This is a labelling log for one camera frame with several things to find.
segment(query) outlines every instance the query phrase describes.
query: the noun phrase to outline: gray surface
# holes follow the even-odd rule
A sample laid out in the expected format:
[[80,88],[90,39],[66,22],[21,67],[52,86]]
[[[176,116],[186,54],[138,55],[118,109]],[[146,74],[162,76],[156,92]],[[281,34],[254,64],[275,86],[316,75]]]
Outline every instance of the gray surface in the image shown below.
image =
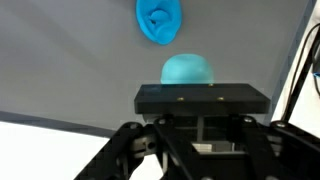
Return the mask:
[[0,1],[0,109],[109,129],[141,121],[140,84],[159,83],[179,53],[271,98],[308,0],[181,2],[181,30],[162,47],[140,32],[133,0]]

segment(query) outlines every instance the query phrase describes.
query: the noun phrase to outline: black cable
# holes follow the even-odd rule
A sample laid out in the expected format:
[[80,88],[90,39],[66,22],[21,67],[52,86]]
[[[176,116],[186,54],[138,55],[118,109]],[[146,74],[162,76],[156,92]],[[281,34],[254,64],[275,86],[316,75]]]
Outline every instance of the black cable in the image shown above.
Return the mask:
[[[313,72],[317,63],[317,59],[316,59],[316,52],[319,48],[320,45],[320,40],[317,40],[317,42],[315,43],[315,46],[312,49],[312,68],[313,68]],[[318,96],[320,98],[320,90],[319,90],[319,85],[318,85],[318,81],[317,81],[317,77],[313,76],[313,82],[314,82],[314,87],[318,93]]]
[[316,28],[319,27],[319,26],[320,26],[320,23],[314,25],[314,26],[310,29],[310,31],[308,32],[308,34],[307,34],[307,36],[306,36],[306,39],[304,40],[304,43],[303,43],[303,46],[302,46],[302,49],[301,49],[301,52],[300,52],[298,64],[297,64],[296,69],[295,69],[295,71],[294,71],[293,79],[292,79],[292,82],[291,82],[291,86],[290,86],[290,91],[289,91],[289,96],[288,96],[286,108],[285,108],[285,110],[284,110],[284,113],[282,114],[281,121],[284,121],[284,118],[286,117],[286,114],[288,113],[288,110],[289,110],[289,104],[291,103],[292,89],[293,89],[293,86],[294,86],[294,82],[296,81],[297,72],[298,72],[298,70],[299,70],[299,66],[300,66],[300,63],[301,63],[301,60],[302,60],[302,56],[303,56],[304,50],[305,50],[305,48],[306,48],[308,39],[309,39],[311,33],[313,32],[313,30],[316,29]]

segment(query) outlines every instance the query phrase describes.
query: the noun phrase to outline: blue silicone ear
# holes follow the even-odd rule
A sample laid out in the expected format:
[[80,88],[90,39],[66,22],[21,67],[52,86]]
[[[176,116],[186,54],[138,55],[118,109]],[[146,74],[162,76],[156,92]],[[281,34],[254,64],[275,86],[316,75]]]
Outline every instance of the blue silicone ear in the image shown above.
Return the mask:
[[182,21],[179,0],[137,0],[136,16],[145,36],[161,45],[173,41]]
[[196,54],[171,57],[162,68],[162,84],[214,83],[213,70],[208,61]]

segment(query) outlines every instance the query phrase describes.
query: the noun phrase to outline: black rectangular block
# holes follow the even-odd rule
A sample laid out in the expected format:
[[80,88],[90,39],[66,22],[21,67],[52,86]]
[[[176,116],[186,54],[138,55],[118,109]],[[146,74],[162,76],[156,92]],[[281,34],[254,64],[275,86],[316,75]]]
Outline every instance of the black rectangular block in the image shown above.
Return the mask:
[[264,114],[270,100],[248,84],[142,85],[136,114]]

